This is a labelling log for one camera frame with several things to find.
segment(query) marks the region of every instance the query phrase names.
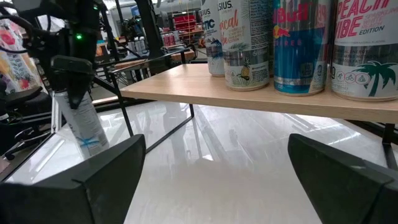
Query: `pineapple graphic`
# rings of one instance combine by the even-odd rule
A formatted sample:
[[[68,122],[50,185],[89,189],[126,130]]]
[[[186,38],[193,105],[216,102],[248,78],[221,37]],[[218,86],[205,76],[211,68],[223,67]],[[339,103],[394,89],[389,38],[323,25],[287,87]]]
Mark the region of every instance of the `pineapple graphic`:
[[[248,58],[244,59],[243,68],[241,70],[241,78],[245,80],[250,79],[250,60]]]

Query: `wooden shelf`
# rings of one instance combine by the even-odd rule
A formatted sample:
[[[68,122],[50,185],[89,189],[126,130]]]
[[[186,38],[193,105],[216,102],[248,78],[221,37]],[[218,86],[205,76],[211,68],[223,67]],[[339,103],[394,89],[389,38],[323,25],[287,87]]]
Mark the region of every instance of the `wooden shelf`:
[[[207,64],[180,65],[127,86],[122,96],[330,118],[398,123],[398,101],[365,103],[340,98],[327,88],[313,96],[285,96],[273,80],[261,90],[233,91],[224,78],[212,77]]]

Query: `palm tree logo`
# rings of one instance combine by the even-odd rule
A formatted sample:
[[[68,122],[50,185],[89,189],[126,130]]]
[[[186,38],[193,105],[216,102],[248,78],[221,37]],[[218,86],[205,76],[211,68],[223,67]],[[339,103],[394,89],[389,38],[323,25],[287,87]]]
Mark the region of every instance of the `palm tree logo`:
[[[353,72],[366,72],[371,79],[374,77],[374,83],[372,86],[372,90],[369,93],[369,96],[374,96],[377,92],[377,86],[379,85],[379,77],[381,76],[383,79],[383,87],[386,87],[388,81],[391,79],[393,84],[396,84],[396,73],[390,67],[393,65],[398,65],[398,63],[385,63],[381,64],[376,61],[369,61],[365,64],[358,65],[359,69],[353,70]],[[365,89],[368,89],[369,84],[365,84]]]

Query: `blue and silver can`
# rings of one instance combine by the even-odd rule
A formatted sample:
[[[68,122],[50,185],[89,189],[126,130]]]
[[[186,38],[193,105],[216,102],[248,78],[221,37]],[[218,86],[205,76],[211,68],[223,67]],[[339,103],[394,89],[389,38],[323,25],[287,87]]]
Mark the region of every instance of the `blue and silver can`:
[[[274,0],[274,86],[286,95],[325,88],[330,0]]]

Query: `glossy white floor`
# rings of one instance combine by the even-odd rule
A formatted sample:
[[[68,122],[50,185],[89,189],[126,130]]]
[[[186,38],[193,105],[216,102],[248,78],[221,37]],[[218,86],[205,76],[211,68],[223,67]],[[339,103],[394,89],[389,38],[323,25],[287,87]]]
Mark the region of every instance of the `glossy white floor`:
[[[343,120],[194,109],[194,120],[147,155],[125,223],[320,223],[290,163],[290,133],[386,166],[381,139]],[[133,131],[144,133],[150,146],[181,123],[189,107],[153,102],[128,113]],[[100,118],[112,146],[128,137],[120,110]],[[83,159],[64,127],[8,181],[35,183]]]

